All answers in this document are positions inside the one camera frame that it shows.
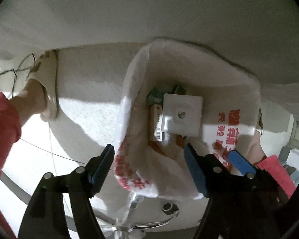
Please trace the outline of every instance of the wire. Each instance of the wire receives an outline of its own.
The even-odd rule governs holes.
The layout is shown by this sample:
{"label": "wire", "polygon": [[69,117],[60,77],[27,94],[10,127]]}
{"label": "wire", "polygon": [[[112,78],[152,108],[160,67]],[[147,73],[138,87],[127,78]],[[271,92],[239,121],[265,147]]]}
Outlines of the wire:
{"label": "wire", "polygon": [[29,70],[31,68],[32,68],[32,66],[24,68],[24,69],[20,69],[20,70],[14,70],[14,69],[6,70],[6,71],[3,71],[2,73],[0,73],[0,76],[4,75],[6,73],[9,73],[9,72],[22,72],[22,71],[26,71],[26,70]]}
{"label": "wire", "polygon": [[10,96],[12,96],[12,98],[13,98],[13,93],[14,93],[15,85],[16,85],[16,81],[17,81],[17,78],[18,78],[17,73],[18,73],[18,72],[22,72],[22,71],[29,70],[29,69],[31,69],[31,68],[33,67],[33,65],[32,65],[32,66],[30,66],[30,67],[27,67],[27,68],[24,68],[24,69],[20,69],[21,65],[22,65],[22,64],[23,64],[23,63],[24,63],[30,56],[33,57],[33,60],[34,60],[34,63],[35,63],[36,60],[35,60],[34,54],[28,54],[25,58],[23,58],[23,60],[22,60],[21,63],[18,65],[18,67],[17,67],[16,70],[15,70],[14,68],[12,68],[12,69],[9,69],[9,70],[6,70],[6,71],[1,72],[1,65],[0,65],[0,76],[4,75],[4,74],[6,74],[6,73],[9,73],[9,72],[13,72],[13,73],[14,73],[13,85],[12,85],[12,91],[11,91],[10,95],[9,95],[7,98],[9,98]]}
{"label": "wire", "polygon": [[[33,59],[34,59],[34,63],[35,63],[35,57],[34,57],[34,55],[33,55],[33,54],[28,54],[28,55],[21,61],[21,63],[18,65],[17,71],[20,70],[21,65],[22,65],[22,64],[24,63],[24,61],[26,61],[31,55],[32,55],[32,57],[33,57]],[[17,79],[18,79],[18,76],[17,76],[16,71],[15,71],[14,69],[13,69],[13,72],[14,72],[15,76],[14,76],[14,78],[13,78],[12,91],[11,91],[10,95],[8,96],[8,97],[12,96],[12,98],[13,98],[13,93],[14,93],[15,85],[16,85],[16,82],[17,82]]]}

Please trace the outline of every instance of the pink sleeve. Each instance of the pink sleeve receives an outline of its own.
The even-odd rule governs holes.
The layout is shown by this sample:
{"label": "pink sleeve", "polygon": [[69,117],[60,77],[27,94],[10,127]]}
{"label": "pink sleeve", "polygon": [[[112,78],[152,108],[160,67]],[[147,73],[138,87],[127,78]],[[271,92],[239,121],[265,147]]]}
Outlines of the pink sleeve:
{"label": "pink sleeve", "polygon": [[280,187],[290,198],[296,190],[296,186],[290,179],[286,170],[281,166],[277,156],[270,156],[257,164],[262,170],[266,170],[276,180]]}
{"label": "pink sleeve", "polygon": [[20,136],[19,114],[4,94],[0,93],[0,176],[10,149]]}

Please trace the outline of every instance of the barcode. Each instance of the barcode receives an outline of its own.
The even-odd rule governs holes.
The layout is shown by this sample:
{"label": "barcode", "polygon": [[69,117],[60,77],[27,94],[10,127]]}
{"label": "barcode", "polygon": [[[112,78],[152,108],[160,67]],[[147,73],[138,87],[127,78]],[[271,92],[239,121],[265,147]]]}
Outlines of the barcode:
{"label": "barcode", "polygon": [[161,140],[161,129],[160,128],[156,128],[155,137],[157,138],[158,141]]}

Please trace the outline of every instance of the hole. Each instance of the hole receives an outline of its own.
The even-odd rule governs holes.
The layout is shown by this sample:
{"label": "hole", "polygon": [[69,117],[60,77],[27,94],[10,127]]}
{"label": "hole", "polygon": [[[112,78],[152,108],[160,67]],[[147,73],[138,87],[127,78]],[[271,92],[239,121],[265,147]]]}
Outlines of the hole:
{"label": "hole", "polygon": [[172,204],[171,204],[171,203],[166,203],[166,204],[164,204],[164,206],[163,206],[163,210],[165,210],[165,211],[170,210],[171,207],[172,207]]}
{"label": "hole", "polygon": [[178,114],[177,114],[177,116],[178,116],[180,119],[185,118],[185,115],[186,115],[185,112],[178,112]]}

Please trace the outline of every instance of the plastic bag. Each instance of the plastic bag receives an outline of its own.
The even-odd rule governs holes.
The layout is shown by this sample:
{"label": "plastic bag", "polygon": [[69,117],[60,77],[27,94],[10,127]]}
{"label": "plastic bag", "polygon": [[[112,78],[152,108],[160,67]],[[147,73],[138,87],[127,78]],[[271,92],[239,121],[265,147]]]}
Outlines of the plastic bag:
{"label": "plastic bag", "polygon": [[198,46],[157,40],[131,61],[123,82],[115,137],[114,171],[119,184],[151,198],[200,199],[183,157],[170,145],[167,156],[148,145],[146,96],[162,83],[182,85],[204,99],[201,129],[189,142],[199,155],[248,151],[260,107],[258,80]]}

